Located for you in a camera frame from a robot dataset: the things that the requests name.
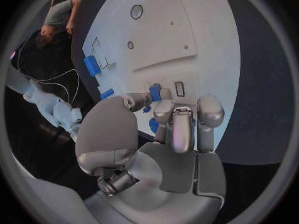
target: gray t-shirt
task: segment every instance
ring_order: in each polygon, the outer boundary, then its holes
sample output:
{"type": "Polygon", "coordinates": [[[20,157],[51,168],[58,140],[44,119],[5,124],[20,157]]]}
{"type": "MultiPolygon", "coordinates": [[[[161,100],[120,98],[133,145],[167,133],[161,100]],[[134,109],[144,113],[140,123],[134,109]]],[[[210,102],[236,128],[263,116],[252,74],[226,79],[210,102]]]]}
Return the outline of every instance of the gray t-shirt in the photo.
{"type": "Polygon", "coordinates": [[[55,26],[57,32],[65,31],[72,10],[71,0],[61,2],[51,7],[44,25],[55,26]]]}

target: man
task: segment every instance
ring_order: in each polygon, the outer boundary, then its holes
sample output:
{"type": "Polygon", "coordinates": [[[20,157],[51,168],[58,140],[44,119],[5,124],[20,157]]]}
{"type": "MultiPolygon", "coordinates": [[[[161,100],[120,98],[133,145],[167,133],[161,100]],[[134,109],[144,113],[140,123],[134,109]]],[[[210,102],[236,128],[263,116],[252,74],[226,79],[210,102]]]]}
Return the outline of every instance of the man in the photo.
{"type": "Polygon", "coordinates": [[[51,44],[54,35],[59,32],[67,31],[68,34],[72,35],[74,31],[74,20],[81,0],[59,1],[55,5],[54,1],[52,0],[44,25],[36,38],[36,44],[39,48],[51,44]]]}

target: blue object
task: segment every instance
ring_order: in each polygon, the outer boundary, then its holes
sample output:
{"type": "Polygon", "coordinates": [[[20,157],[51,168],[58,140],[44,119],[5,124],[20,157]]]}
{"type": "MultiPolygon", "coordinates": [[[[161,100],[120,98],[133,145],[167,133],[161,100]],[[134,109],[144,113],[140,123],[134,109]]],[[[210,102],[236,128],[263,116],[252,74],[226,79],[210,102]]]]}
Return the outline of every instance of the blue object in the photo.
{"type": "Polygon", "coordinates": [[[90,74],[90,76],[95,76],[96,74],[100,73],[101,70],[98,66],[96,58],[94,56],[87,56],[84,58],[85,66],[90,74]]]}
{"type": "Polygon", "coordinates": [[[151,110],[151,106],[145,106],[144,108],[143,108],[143,113],[147,113],[147,112],[149,112],[151,110]]]}
{"type": "Polygon", "coordinates": [[[149,91],[152,96],[152,101],[160,101],[161,100],[160,90],[161,90],[160,84],[154,84],[149,88],[149,91]]]}
{"type": "Polygon", "coordinates": [[[107,98],[108,96],[114,94],[114,90],[113,89],[109,89],[107,91],[105,91],[104,93],[101,94],[101,99],[103,100],[104,98],[107,98]]]}
{"type": "Polygon", "coordinates": [[[154,118],[149,121],[149,126],[153,133],[157,133],[159,125],[160,124],[154,118]]]}

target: circular hole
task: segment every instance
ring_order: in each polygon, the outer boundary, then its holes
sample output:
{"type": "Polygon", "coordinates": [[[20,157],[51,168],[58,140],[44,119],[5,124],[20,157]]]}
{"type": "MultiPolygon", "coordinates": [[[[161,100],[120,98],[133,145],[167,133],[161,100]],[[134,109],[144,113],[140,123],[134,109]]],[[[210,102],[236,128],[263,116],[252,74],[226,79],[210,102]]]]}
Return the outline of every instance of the circular hole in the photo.
{"type": "Polygon", "coordinates": [[[134,44],[131,41],[128,41],[127,47],[131,50],[134,48],[134,44]]]}
{"type": "Polygon", "coordinates": [[[142,6],[140,5],[134,5],[132,8],[131,8],[131,18],[134,19],[134,20],[137,20],[141,17],[143,13],[143,8],[142,6]]]}

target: person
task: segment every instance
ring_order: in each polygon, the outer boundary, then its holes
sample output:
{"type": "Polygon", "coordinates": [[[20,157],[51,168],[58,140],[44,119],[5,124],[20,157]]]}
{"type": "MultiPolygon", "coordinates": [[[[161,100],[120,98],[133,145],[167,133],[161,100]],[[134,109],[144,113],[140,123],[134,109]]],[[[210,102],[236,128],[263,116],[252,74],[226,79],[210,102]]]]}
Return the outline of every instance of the person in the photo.
{"type": "Polygon", "coordinates": [[[69,35],[74,31],[74,20],[81,0],[52,0],[51,8],[36,38],[37,47],[43,48],[51,44],[54,35],[66,31],[69,35]]]}

